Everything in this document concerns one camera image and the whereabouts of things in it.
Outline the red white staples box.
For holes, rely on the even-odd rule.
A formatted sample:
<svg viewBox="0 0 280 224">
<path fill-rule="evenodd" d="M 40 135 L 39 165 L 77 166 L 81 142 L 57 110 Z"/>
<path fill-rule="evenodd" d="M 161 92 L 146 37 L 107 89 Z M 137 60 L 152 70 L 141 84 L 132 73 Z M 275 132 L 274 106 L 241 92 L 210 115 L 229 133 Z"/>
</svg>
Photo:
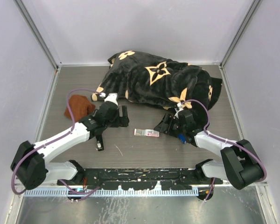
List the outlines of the red white staples box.
<svg viewBox="0 0 280 224">
<path fill-rule="evenodd" d="M 145 137 L 159 137 L 160 133 L 153 129 L 137 129 L 133 132 L 134 136 L 145 136 Z"/>
</svg>

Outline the blue stapler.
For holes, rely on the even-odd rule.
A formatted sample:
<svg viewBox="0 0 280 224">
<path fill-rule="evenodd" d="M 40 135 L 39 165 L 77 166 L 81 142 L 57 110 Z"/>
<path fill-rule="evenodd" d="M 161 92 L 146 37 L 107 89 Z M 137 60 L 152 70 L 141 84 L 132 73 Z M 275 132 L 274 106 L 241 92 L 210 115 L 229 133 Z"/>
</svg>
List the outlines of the blue stapler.
<svg viewBox="0 0 280 224">
<path fill-rule="evenodd" d="M 177 135 L 177 138 L 181 141 L 182 144 L 186 144 L 187 143 L 187 138 L 184 134 L 180 133 Z"/>
</svg>

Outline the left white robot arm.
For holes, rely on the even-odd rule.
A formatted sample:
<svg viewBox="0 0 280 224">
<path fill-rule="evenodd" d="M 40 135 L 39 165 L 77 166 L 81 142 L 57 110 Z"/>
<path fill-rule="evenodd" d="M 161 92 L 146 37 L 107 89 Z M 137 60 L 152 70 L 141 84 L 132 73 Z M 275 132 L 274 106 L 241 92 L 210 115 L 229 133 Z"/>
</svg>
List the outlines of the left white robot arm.
<svg viewBox="0 0 280 224">
<path fill-rule="evenodd" d="M 109 127 L 127 127 L 127 106 L 104 102 L 99 109 L 74 124 L 73 127 L 40 142 L 21 143 L 11 164 L 15 177 L 25 189 L 32 190 L 50 181 L 70 181 L 74 185 L 86 179 L 84 168 L 75 160 L 53 162 L 68 149 L 95 138 L 97 151 L 104 150 L 103 132 Z"/>
</svg>

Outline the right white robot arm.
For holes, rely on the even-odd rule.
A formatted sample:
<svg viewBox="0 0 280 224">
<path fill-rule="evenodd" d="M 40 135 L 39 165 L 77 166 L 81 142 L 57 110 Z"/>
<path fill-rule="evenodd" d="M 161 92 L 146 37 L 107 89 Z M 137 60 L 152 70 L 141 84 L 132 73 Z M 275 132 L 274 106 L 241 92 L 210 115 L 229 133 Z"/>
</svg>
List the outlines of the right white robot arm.
<svg viewBox="0 0 280 224">
<path fill-rule="evenodd" d="M 236 189 L 243 189 L 265 178 L 265 169 L 248 140 L 224 139 L 206 130 L 208 125 L 197 124 L 190 111 L 181 111 L 175 115 L 165 114 L 154 130 L 206 149 L 222 159 L 221 162 L 207 159 L 196 165 L 195 177 L 201 184 L 214 177 L 227 180 Z"/>
</svg>

